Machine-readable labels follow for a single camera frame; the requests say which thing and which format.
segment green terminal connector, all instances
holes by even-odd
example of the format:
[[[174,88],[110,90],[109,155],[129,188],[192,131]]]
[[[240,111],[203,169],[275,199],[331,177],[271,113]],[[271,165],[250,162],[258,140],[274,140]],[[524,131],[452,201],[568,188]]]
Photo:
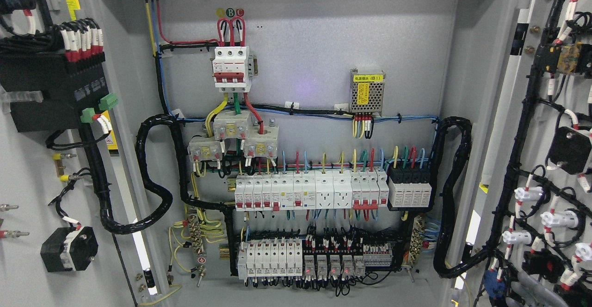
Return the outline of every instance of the green terminal connector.
[[[92,108],[92,107],[85,108],[82,110],[82,115],[80,115],[80,121],[82,121],[82,123],[92,123],[94,115],[95,115],[94,108]]]
[[[109,111],[109,109],[115,107],[115,105],[117,105],[118,102],[119,98],[116,94],[107,94],[106,96],[101,98],[101,101],[99,102],[99,109],[101,111]]]

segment screw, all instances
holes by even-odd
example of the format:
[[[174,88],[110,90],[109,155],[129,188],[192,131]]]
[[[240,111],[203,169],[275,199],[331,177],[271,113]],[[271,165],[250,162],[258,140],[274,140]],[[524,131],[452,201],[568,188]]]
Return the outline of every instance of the screw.
[[[18,205],[0,204],[0,212],[18,209]]]

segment green circle label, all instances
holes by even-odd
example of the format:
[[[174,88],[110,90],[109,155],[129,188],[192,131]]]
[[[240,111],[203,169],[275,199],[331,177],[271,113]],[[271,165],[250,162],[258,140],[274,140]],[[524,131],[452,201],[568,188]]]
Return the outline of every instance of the green circle label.
[[[236,14],[236,12],[234,12],[233,8],[226,9],[226,17],[232,18],[232,17],[234,17],[235,14]]]

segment miniature circuit breaker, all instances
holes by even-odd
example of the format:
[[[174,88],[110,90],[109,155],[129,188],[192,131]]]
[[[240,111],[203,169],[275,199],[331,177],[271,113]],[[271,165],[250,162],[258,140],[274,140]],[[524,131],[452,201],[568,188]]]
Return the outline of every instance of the miniature circuit breaker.
[[[386,75],[382,70],[351,71],[350,113],[381,113]]]
[[[249,92],[254,75],[249,47],[216,47],[212,61],[214,84],[220,92]]]
[[[274,159],[278,157],[278,133],[279,127],[272,126],[266,126],[263,134],[259,134],[257,130],[249,130],[243,149],[247,166],[254,157],[269,158],[275,166]]]
[[[246,139],[249,131],[250,111],[221,111],[214,119],[214,137],[219,140],[228,138]]]
[[[194,170],[199,168],[199,163],[202,161],[216,161],[218,163],[218,169],[220,168],[222,145],[214,137],[205,138],[195,136],[189,142],[187,152],[194,164]]]

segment bolt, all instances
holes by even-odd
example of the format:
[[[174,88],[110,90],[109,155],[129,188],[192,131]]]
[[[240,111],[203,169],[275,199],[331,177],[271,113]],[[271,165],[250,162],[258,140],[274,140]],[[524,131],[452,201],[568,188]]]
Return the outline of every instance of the bolt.
[[[0,239],[26,237],[29,234],[30,234],[29,232],[21,232],[21,231],[0,231]]]
[[[18,205],[9,205],[9,204],[0,204],[0,212],[8,211],[8,210],[17,210],[19,208]]]

